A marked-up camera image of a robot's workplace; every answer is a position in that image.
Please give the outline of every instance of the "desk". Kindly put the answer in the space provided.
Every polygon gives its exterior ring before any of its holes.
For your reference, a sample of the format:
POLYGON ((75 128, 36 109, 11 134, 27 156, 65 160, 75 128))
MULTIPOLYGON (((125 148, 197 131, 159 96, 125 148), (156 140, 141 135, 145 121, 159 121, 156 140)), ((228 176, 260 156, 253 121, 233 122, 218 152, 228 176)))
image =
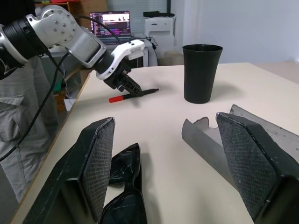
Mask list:
MULTIPOLYGON (((252 224, 239 193, 182 140, 183 122, 208 117, 216 127, 216 113, 229 112, 237 104, 299 134, 299 85, 249 63, 220 64, 211 101, 195 105, 183 97, 183 66, 139 68, 130 75, 143 89, 160 91, 110 104, 108 98, 120 93, 91 73, 12 223, 25 218, 55 163, 81 130, 115 117, 113 155, 135 142, 141 146, 149 224, 252 224)), ((119 192, 108 188, 105 203, 119 192)))

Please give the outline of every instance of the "white wall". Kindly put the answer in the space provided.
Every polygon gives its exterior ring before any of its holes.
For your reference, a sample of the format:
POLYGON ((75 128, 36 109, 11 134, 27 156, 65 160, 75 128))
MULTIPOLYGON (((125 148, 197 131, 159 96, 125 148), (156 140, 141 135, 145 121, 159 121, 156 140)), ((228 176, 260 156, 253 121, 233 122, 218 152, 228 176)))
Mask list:
POLYGON ((299 58, 298 0, 173 1, 184 5, 176 8, 184 18, 182 27, 176 24, 182 35, 177 50, 194 43, 221 45, 221 63, 299 58))

